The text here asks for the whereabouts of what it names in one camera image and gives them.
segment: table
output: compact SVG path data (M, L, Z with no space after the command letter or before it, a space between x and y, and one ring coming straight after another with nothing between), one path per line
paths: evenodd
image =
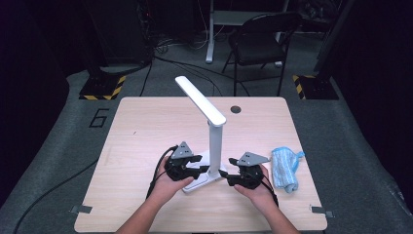
M247 20L257 17L268 12L239 12L239 11L214 11L213 1L209 3L209 36L208 45L206 51L206 63L212 63L213 60L213 47L215 45L213 26L220 25L237 25L241 26ZM285 12L289 4L289 0L284 0L282 5L282 11ZM280 34L276 35L277 40L280 39Z
M246 151L270 157L279 146L302 150L287 104L282 97L209 97L227 118L223 127L222 162L229 174L237 174L228 158ZM231 112L232 106L241 112ZM208 148L207 119L188 97L124 97L97 162L78 232L116 231L143 203L155 167L171 146L185 140L192 151ZM268 169L270 163L264 164ZM280 208L299 230L323 230L323 214L307 161L296 173L299 188L287 194L276 189ZM178 191L156 216L151 232L257 232L270 230L262 216L225 179L191 193Z

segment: printed number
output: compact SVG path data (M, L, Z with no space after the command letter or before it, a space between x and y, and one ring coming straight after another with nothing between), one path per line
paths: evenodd
M107 111L109 109L98 109L96 113L94 114L94 118L92 119L91 123L89 124L89 128L102 128L104 125L104 122L107 119L107 116L105 115L98 115L100 111Z

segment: white desk lamp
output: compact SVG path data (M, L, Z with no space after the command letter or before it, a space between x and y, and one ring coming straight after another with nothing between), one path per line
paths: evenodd
M209 124L209 150L201 154L203 158L200 162L188 164L189 168L209 165L209 169L182 189L184 192L191 192L222 178L218 170L227 171L221 163L222 127L227 122L227 119L185 76L178 76L175 78L175 81L204 113Z

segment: crumpled towel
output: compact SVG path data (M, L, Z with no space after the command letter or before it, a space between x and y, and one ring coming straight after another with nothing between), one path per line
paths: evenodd
M299 159L305 156L303 151L295 154L288 147L280 147L273 150L272 170L273 182L277 188L283 188L285 192L291 193L298 189L298 180L295 172L298 168Z

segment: person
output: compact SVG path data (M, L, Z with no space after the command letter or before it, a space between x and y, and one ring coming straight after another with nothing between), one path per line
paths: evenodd
M193 177L187 177L179 181L173 181L169 178L169 176L165 174L165 162L167 159L168 157L165 157L160 164L157 174L158 179L156 180L152 193L116 231L117 234L148 233L161 207L168 202L178 190L194 180ZM260 167L264 176L268 177L267 169L262 165L260 165ZM270 185L266 179L263 179L263 181L266 182L267 185ZM272 194L263 184L260 184L255 189L247 189L238 184L234 187L239 193L247 197L253 206L265 216L274 234L299 233L276 205Z

